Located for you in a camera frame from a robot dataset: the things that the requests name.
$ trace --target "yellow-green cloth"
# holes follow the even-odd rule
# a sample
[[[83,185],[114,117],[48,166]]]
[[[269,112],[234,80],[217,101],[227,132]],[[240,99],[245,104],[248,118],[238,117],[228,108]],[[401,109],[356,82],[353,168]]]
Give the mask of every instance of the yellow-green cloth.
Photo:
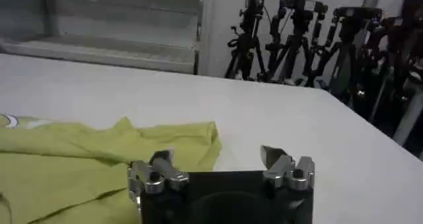
[[[180,170],[211,171],[221,144],[214,123],[0,128],[0,223],[136,223],[127,163],[165,149]]]

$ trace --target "white table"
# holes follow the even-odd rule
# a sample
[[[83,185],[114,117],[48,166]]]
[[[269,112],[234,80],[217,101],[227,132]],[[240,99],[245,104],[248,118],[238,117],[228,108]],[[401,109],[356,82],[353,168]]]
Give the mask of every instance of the white table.
[[[324,91],[0,54],[0,112],[95,128],[213,120],[215,170],[264,169],[261,144],[313,158],[316,224],[423,222],[423,163]]]

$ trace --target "cable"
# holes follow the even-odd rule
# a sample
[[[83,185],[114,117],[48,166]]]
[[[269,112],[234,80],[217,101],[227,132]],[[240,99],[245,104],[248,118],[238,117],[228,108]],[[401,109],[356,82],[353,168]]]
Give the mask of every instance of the cable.
[[[272,25],[272,21],[270,20],[270,15],[269,15],[269,12],[266,9],[266,6],[264,6],[264,11],[266,11],[266,16],[267,16],[267,19],[269,20],[269,25],[271,26]]]
[[[286,23],[288,22],[288,19],[289,19],[289,17],[291,16],[292,11],[293,11],[293,9],[289,12],[289,15],[285,18],[285,23],[284,23],[284,25],[282,26],[282,29],[280,29],[280,32],[279,32],[279,33],[282,33],[282,32],[284,31],[285,26],[286,26]]]

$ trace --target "black tripod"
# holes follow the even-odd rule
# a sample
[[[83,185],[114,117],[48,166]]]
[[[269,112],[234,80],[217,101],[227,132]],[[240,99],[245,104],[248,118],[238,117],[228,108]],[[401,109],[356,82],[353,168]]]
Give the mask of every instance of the black tripod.
[[[291,16],[294,29],[293,34],[288,36],[285,44],[281,43],[281,34],[278,32],[280,21],[286,14],[286,9],[291,9],[293,14]],[[303,48],[305,54],[305,66],[303,74],[308,75],[309,68],[313,63],[315,55],[315,48],[319,39],[321,30],[320,21],[325,18],[325,13],[328,7],[318,1],[311,0],[280,0],[280,8],[278,15],[272,19],[270,27],[270,34],[273,37],[271,44],[266,45],[266,49],[270,51],[270,58],[268,63],[268,71],[264,77],[264,81],[271,81],[280,66],[282,60],[285,58],[284,66],[282,67],[278,82],[285,83],[291,79],[292,72],[295,66],[295,60],[300,48]],[[313,20],[313,14],[317,13],[315,27],[313,29],[313,37],[311,39],[311,48],[309,41],[304,34],[309,31],[310,22]]]
[[[388,37],[387,46],[387,62],[394,68],[393,73],[393,92],[390,93],[389,101],[391,102],[390,113],[393,118],[393,125],[397,125],[402,118],[404,105],[409,101],[408,93],[405,91],[407,80],[415,84],[421,84],[421,76],[423,70],[415,67],[416,61],[423,57],[421,52],[422,42],[418,41],[419,30],[423,28],[422,19],[402,19],[401,17],[391,17],[382,20],[382,27],[386,30]],[[410,76],[413,72],[420,79]],[[385,89],[386,78],[382,80],[377,100],[373,106],[373,111],[369,117],[370,121],[374,121],[377,109],[382,101],[383,91]]]
[[[225,78],[250,81],[252,80],[250,73],[254,59],[251,49],[256,50],[261,73],[265,72],[260,41],[257,37],[258,25],[263,16],[264,0],[246,0],[245,7],[247,8],[245,11],[240,11],[240,16],[244,16],[240,24],[244,33],[238,34],[236,27],[232,26],[238,38],[228,43],[230,48],[235,49],[231,52],[232,60],[225,73]]]
[[[323,47],[319,48],[318,54],[321,57],[319,65],[316,70],[310,72],[307,80],[308,86],[314,84],[314,80],[321,76],[325,70],[326,64],[339,51],[338,59],[336,60],[334,70],[332,72],[332,79],[330,80],[328,90],[336,97],[342,100],[349,100],[348,92],[356,93],[356,75],[357,71],[360,70],[360,66],[357,64],[357,47],[353,44],[354,38],[359,31],[365,29],[366,31],[372,31],[379,25],[381,19],[382,10],[365,7],[340,7],[334,10],[334,17],[328,38],[325,46],[327,48],[332,44],[334,34],[338,28],[338,23],[342,23],[342,27],[339,32],[340,42],[335,42],[333,47],[328,50]],[[350,59],[350,74],[347,85],[338,82],[341,75],[343,65],[346,58]]]

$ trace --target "crumpled fabric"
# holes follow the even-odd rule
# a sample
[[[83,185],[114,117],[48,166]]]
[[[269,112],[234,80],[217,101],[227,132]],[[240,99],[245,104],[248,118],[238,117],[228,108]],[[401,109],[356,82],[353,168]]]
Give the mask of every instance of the crumpled fabric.
[[[211,171],[221,150],[213,122],[108,130],[52,123],[0,128],[0,223],[137,223],[130,161],[172,149],[183,171]]]

